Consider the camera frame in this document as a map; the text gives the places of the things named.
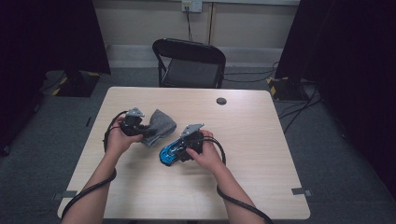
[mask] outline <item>electrical outlet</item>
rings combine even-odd
[[[181,1],[181,11],[192,12],[192,1]]]

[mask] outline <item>gray object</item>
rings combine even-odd
[[[143,138],[141,143],[151,147],[158,140],[165,138],[169,134],[175,131],[176,123],[161,110],[156,109],[149,120],[148,131],[154,131],[155,134],[150,137]]]

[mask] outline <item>wooden table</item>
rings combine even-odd
[[[226,105],[217,104],[219,97]],[[117,164],[105,218],[227,219],[216,181],[195,161],[171,167],[160,150],[179,138],[186,125],[204,123],[223,146],[227,166],[256,206],[272,219],[306,219],[310,211],[290,151],[267,91],[114,87],[107,92],[67,190],[83,188],[104,156],[103,138],[121,111],[138,107],[149,124],[158,108],[177,129],[153,147],[132,144]],[[63,199],[60,216],[70,199]]]

